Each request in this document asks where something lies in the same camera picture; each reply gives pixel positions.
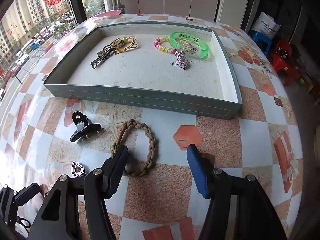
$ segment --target pink gemstone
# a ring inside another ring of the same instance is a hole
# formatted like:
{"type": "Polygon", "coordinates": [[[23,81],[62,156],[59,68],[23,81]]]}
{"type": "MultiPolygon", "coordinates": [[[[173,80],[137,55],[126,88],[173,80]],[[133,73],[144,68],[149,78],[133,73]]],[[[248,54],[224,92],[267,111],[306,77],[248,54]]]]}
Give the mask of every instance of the pink gemstone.
{"type": "Polygon", "coordinates": [[[181,66],[183,66],[183,67],[185,67],[185,66],[188,64],[188,62],[187,62],[185,59],[179,59],[178,62],[179,62],[179,64],[181,64],[181,66]]]}

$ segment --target beaded bracelet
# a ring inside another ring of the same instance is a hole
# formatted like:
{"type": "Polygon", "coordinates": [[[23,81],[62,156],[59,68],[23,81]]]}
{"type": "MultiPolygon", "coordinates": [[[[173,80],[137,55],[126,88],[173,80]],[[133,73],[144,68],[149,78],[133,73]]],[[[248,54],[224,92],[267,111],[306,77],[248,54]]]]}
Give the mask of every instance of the beaded bracelet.
{"type": "MultiPolygon", "coordinates": [[[[167,48],[167,47],[161,45],[162,42],[164,42],[164,41],[169,41],[169,38],[170,38],[169,36],[164,36],[164,37],[162,37],[162,38],[158,38],[158,39],[156,39],[156,40],[153,42],[153,45],[154,45],[157,49],[159,49],[159,50],[161,50],[161,51],[163,51],[163,52],[175,54],[178,50],[176,50],[176,49],[171,49],[171,48],[167,48]]],[[[178,38],[177,38],[176,40],[179,41],[179,42],[181,42],[181,43],[184,43],[184,44],[187,44],[187,45],[190,45],[190,46],[191,46],[191,44],[190,44],[189,42],[187,42],[187,41],[185,41],[185,40],[183,40],[183,39],[178,39],[178,38]]]]}
{"type": "MultiPolygon", "coordinates": [[[[178,51],[177,49],[171,49],[171,48],[167,48],[167,47],[161,45],[162,42],[169,41],[169,38],[170,38],[169,36],[164,36],[162,38],[158,38],[153,42],[153,45],[157,49],[159,49],[159,50],[161,50],[163,52],[174,54],[177,57],[177,60],[176,60],[177,65],[180,68],[185,69],[187,67],[187,65],[188,65],[188,60],[184,56],[184,51],[183,50],[178,51]]],[[[185,41],[185,40],[177,38],[177,41],[179,41],[179,42],[181,42],[183,44],[187,44],[187,45],[191,46],[191,44],[189,42],[185,41]]]]}

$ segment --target hair claw clip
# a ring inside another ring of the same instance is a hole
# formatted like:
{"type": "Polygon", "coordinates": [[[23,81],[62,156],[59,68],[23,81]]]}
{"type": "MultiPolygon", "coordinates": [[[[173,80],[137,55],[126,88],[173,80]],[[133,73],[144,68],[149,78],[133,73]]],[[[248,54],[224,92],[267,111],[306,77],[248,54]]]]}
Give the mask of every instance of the hair claw clip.
{"type": "Polygon", "coordinates": [[[92,123],[86,115],[82,114],[81,112],[77,111],[72,114],[72,120],[77,127],[77,130],[73,133],[70,138],[71,142],[75,142],[79,138],[84,135],[99,132],[101,129],[101,125],[98,123],[92,123]]]}

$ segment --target blue plastic stool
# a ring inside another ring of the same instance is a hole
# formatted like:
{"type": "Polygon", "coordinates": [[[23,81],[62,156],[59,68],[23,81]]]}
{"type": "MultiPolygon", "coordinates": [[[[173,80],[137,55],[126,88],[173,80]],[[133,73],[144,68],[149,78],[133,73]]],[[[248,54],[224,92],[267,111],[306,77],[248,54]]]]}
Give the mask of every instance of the blue plastic stool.
{"type": "Polygon", "coordinates": [[[254,30],[249,30],[248,35],[253,39],[253,41],[257,44],[257,46],[262,50],[265,56],[268,55],[270,47],[271,47],[271,39],[267,36],[256,32],[254,30]]]}

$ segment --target bag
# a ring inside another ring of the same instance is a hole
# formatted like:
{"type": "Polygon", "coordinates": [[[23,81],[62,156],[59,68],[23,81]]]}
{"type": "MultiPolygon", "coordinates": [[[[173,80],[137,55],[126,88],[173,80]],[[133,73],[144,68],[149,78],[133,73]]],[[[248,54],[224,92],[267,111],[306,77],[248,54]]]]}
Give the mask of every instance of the bag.
{"type": "Polygon", "coordinates": [[[280,25],[276,24],[269,15],[266,15],[264,12],[261,12],[257,21],[253,24],[252,30],[259,32],[269,39],[273,39],[279,30],[280,25]]]}

